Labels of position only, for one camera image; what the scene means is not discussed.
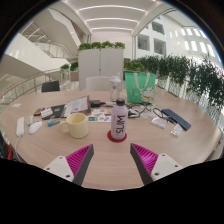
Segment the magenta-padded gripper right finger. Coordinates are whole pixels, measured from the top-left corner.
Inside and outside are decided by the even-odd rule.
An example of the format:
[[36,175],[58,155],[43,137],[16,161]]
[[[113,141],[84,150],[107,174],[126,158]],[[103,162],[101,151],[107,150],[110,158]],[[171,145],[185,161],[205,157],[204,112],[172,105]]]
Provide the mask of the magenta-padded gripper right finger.
[[134,143],[130,144],[130,154],[144,185],[182,169],[182,166],[166,153],[156,154]]

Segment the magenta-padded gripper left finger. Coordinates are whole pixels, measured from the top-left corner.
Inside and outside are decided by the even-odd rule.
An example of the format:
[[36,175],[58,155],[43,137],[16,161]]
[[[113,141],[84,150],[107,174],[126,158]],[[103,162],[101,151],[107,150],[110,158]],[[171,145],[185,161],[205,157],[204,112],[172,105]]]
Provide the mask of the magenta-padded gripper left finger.
[[90,144],[68,156],[58,156],[44,170],[81,186],[93,155]]

